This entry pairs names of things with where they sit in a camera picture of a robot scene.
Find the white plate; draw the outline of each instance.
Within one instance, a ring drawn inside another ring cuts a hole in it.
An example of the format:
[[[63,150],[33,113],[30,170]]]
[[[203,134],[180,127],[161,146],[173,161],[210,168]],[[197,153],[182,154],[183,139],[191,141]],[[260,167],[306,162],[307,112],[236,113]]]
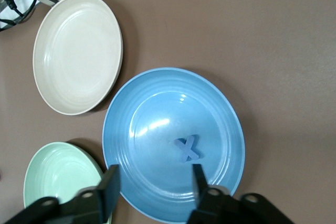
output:
[[[61,114],[82,114],[99,104],[113,87],[121,62],[120,28],[102,0],[61,0],[36,36],[36,86]]]

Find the green plate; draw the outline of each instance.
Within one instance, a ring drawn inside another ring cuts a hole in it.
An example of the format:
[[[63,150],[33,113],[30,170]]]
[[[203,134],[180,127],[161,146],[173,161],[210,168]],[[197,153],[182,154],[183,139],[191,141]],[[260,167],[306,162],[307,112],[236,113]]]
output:
[[[79,190],[98,185],[102,174],[96,161],[81,148],[63,142],[47,144],[28,165],[24,205],[46,196],[56,197],[63,204]]]

